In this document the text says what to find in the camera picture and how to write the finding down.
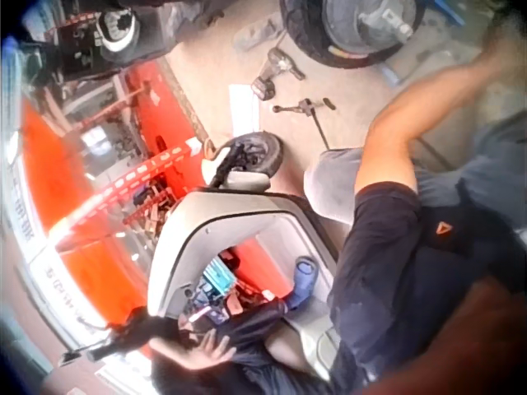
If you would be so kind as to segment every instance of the concrete floor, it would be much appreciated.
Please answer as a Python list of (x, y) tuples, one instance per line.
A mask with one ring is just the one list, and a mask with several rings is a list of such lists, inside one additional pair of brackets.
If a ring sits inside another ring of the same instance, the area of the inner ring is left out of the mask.
[[(278, 0), (237, 2), (226, 9), (225, 17), (216, 25), (166, 55), (188, 102), (217, 146), (230, 139), (232, 134), (229, 86), (249, 85), (258, 76), (268, 50), (277, 43), (276, 40), (269, 41), (247, 53), (237, 53), (233, 49), (232, 38), (240, 29), (278, 9)], [(294, 59), (306, 74), (306, 79), (298, 81), (289, 73), (276, 77), (276, 96), (259, 103), (261, 130), (277, 134), (286, 148), (284, 164), (272, 181), (273, 190), (302, 195), (303, 172), (324, 151), (324, 144), (312, 119), (302, 114), (274, 114), (271, 111), (273, 105), (290, 106), (304, 98), (321, 100), (328, 97), (337, 110), (324, 108), (317, 114), (330, 147), (362, 146), (370, 122), (398, 91), (418, 77), (467, 61), (478, 52), (473, 41), (467, 43), (452, 39), (456, 33), (459, 36), (458, 31), (447, 26), (441, 14), (427, 10), (422, 26), (411, 41), (387, 62), (403, 79), (397, 86), (390, 85), (378, 65), (356, 70), (323, 66), (305, 56), (286, 35), (278, 47)], [(520, 100), (521, 96), (519, 99), (518, 96), (507, 96), (499, 87), (496, 91), (497, 94), (490, 95), (490, 100), (483, 101), (485, 105), (458, 111), (438, 130), (426, 135), (425, 138), (452, 164), (464, 162), (477, 123), (500, 118), (504, 103), (508, 103), (510, 108), (511, 101), (525, 102)], [(444, 170), (419, 145), (416, 146), (416, 156), (432, 169)], [(345, 228), (329, 228), (339, 246), (346, 233)]]

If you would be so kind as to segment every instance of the hand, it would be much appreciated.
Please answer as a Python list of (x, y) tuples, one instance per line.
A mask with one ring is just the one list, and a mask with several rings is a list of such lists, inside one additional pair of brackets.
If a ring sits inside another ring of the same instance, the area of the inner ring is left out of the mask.
[(522, 36), (521, 16), (516, 13), (497, 16), (488, 27), (483, 51), (476, 63), (489, 67), (497, 77), (525, 76), (527, 40)]
[(216, 329), (211, 329), (205, 334), (199, 346), (190, 350), (185, 357), (186, 368), (191, 370), (201, 370), (211, 368), (230, 360), (236, 353), (236, 349), (231, 347), (227, 350), (230, 338), (224, 336), (220, 344), (216, 344)]

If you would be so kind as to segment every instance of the scooter wheel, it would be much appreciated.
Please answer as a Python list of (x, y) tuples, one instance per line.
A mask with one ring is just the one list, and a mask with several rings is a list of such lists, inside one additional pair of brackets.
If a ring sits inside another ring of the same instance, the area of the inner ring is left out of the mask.
[[(324, 0), (280, 0), (280, 11), (287, 33), (296, 46), (316, 62), (336, 68), (368, 67), (385, 61), (401, 49), (401, 44), (395, 45), (364, 58), (343, 58), (329, 52), (333, 42), (324, 28), (323, 6)], [(414, 30), (419, 27), (424, 15), (423, 0), (416, 1), (416, 10)]]
[(283, 161), (282, 141), (277, 136), (269, 132), (248, 133), (233, 138), (223, 147), (236, 143), (244, 145), (244, 152), (250, 159), (244, 163), (245, 171), (263, 173), (269, 178), (276, 174)]

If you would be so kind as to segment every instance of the wheel hub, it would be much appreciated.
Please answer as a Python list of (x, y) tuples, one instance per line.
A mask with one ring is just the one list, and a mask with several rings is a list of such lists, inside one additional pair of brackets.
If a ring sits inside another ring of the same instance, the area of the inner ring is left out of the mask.
[(324, 0), (324, 28), (346, 53), (370, 54), (413, 34), (415, 0)]

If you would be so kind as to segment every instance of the orange logo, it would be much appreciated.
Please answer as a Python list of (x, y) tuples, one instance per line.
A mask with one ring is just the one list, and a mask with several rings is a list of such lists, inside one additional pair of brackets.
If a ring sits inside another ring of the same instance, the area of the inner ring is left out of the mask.
[(441, 221), (436, 229), (437, 235), (444, 235), (452, 230), (452, 225), (447, 224), (446, 222)]

